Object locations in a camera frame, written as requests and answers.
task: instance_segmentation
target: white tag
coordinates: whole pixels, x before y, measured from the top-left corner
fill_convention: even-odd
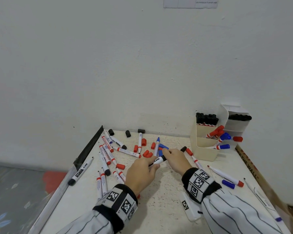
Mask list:
[[[179,193],[181,205],[190,222],[198,220],[203,216],[202,206],[199,203],[194,202],[186,192],[181,191]]]

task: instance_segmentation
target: blue leaf print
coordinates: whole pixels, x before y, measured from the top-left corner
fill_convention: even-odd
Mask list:
[[[11,220],[2,221],[2,222],[0,222],[0,227],[4,227],[4,226],[8,225],[10,222],[11,222]]]
[[[7,215],[7,213],[3,213],[3,214],[1,214],[0,215],[0,221],[2,220],[2,219],[4,219],[4,217]]]

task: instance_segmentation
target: sleeve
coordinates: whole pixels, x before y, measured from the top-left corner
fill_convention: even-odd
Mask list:
[[[212,233],[282,234],[272,218],[256,210],[247,200],[223,189],[203,170],[189,169],[182,182],[191,199],[202,205]]]
[[[131,189],[117,184],[89,211],[57,234],[113,234],[121,231],[137,210],[138,200]]]

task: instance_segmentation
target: marker organizer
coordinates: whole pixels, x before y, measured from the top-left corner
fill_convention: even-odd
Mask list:
[[[197,121],[195,118],[192,130],[191,130],[191,134],[190,134],[191,148],[192,148],[194,157],[200,160],[214,161],[218,153],[231,153],[232,150],[235,150],[235,147],[238,144],[238,142],[235,142],[232,140],[225,140],[222,143],[222,144],[229,144],[230,149],[222,149],[222,150],[207,149],[206,147],[214,146],[217,140],[203,138],[208,133],[214,131],[220,125],[223,125],[225,127],[223,131],[227,132],[231,137],[242,136],[247,125],[249,124],[249,121],[239,121],[239,120],[229,119],[229,116],[235,115],[235,114],[250,116],[248,111],[242,108],[241,106],[221,105],[217,113],[217,117],[219,118],[219,121],[216,127],[197,125]]]

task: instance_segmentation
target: table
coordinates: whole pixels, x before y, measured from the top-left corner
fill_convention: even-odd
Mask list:
[[[138,133],[131,132],[130,138],[126,137],[124,131],[114,131],[114,133],[114,136],[123,142],[130,151],[133,151],[133,147],[138,144]],[[153,152],[151,144],[156,141],[158,136],[160,137],[160,142],[169,148],[181,149],[183,146],[187,146],[191,149],[190,139],[187,137],[143,134],[143,138],[147,139],[147,145],[142,147],[141,154],[147,149],[150,150],[150,152]],[[102,139],[100,138],[89,154],[89,156],[94,156],[94,161],[79,181],[74,186],[68,187],[45,224],[41,234],[57,233],[65,225],[69,224],[83,213],[91,210],[96,204],[98,198],[96,177],[98,169],[102,166],[101,161],[98,159],[98,153],[100,151],[99,144],[101,143]],[[185,154],[191,165],[195,167],[191,157],[187,153]],[[126,166],[124,170],[125,174],[130,165],[136,159],[118,151],[114,151],[113,155],[118,163]],[[264,195],[262,189],[259,187],[236,151],[232,151],[231,154],[218,154],[214,162],[200,160],[200,163],[205,171],[218,183],[221,184],[223,178],[208,169],[207,165],[221,169],[241,181],[245,177]],[[115,170],[113,164],[109,167],[111,172]],[[109,189],[112,189],[117,184],[116,179],[112,174],[107,177],[107,184]],[[138,210],[122,233],[142,234],[156,231],[157,233],[171,234],[211,234],[204,218],[195,222],[190,222],[188,220],[179,200],[179,192],[183,190],[181,176],[170,168],[168,162],[161,163],[160,169],[156,172],[155,180],[149,187],[141,192],[141,198],[138,200]],[[247,199],[256,209],[265,212],[267,216],[270,216],[268,211],[262,206],[246,185],[243,188],[236,186],[234,190],[230,189],[230,192],[241,198]]]

